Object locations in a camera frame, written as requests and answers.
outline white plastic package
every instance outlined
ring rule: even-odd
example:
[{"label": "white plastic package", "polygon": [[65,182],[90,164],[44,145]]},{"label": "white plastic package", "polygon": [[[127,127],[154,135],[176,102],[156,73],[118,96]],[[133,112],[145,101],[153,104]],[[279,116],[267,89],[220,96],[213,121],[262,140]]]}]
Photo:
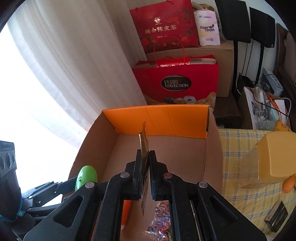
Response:
[{"label": "white plastic package", "polygon": [[194,12],[198,39],[201,46],[220,45],[219,29],[215,12],[207,9]]}]

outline yellow plaid tablecloth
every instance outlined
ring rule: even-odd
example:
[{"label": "yellow plaid tablecloth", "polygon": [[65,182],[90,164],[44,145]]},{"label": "yellow plaid tablecloth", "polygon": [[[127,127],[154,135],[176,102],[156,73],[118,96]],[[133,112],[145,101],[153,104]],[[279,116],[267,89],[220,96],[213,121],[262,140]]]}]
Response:
[{"label": "yellow plaid tablecloth", "polygon": [[238,159],[247,154],[267,132],[259,130],[219,129],[224,154],[222,196],[263,233],[272,234],[264,222],[265,217],[276,201],[282,200],[289,213],[289,218],[296,205],[296,191],[292,190],[288,194],[283,193],[283,182],[259,189],[242,189],[237,184]]}]

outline gold emblem logo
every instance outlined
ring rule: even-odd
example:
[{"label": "gold emblem logo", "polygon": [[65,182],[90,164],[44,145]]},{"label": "gold emblem logo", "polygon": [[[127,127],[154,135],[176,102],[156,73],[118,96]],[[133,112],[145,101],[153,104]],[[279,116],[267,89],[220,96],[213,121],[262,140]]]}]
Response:
[{"label": "gold emblem logo", "polygon": [[155,18],[155,19],[154,19],[154,22],[156,22],[156,23],[160,23],[160,18]]}]

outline orange box flap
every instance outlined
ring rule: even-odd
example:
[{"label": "orange box flap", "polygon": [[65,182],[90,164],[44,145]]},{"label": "orange box flap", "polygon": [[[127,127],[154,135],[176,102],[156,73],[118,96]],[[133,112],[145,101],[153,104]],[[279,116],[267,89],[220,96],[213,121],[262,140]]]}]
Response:
[{"label": "orange box flap", "polygon": [[208,105],[149,105],[103,110],[117,133],[207,138]]}]

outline black speaker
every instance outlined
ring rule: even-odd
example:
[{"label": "black speaker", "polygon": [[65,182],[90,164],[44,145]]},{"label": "black speaker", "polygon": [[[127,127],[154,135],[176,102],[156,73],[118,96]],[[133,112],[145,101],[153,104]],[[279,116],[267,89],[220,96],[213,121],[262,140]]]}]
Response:
[{"label": "black speaker", "polygon": [[239,0],[215,0],[223,35],[227,40],[251,42],[247,5]]},{"label": "black speaker", "polygon": [[250,7],[251,38],[273,48],[276,39],[276,23],[272,16]]}]

